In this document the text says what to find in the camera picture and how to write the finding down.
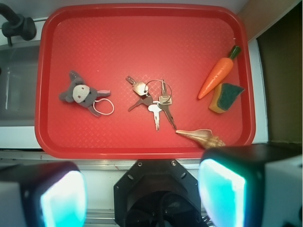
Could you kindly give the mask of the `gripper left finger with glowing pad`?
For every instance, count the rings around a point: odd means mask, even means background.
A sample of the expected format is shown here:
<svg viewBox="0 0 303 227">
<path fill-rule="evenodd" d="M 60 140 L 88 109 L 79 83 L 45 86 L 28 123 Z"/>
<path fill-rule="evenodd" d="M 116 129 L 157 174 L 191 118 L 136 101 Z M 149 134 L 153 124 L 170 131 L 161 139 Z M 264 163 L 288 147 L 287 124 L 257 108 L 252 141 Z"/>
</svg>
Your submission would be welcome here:
<svg viewBox="0 0 303 227">
<path fill-rule="evenodd" d="M 2 227 L 82 227 L 88 192 L 70 161 L 0 168 Z"/>
</svg>

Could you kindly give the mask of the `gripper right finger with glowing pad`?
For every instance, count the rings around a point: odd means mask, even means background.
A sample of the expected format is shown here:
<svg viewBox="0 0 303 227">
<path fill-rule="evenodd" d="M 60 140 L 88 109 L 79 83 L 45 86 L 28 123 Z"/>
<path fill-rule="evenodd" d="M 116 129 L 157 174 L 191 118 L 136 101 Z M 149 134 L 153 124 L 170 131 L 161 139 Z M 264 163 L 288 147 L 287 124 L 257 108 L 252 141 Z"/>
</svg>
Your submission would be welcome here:
<svg viewBox="0 0 303 227">
<path fill-rule="evenodd" d="M 300 227 L 303 151 L 287 144 L 207 149 L 198 191 L 217 227 Z"/>
</svg>

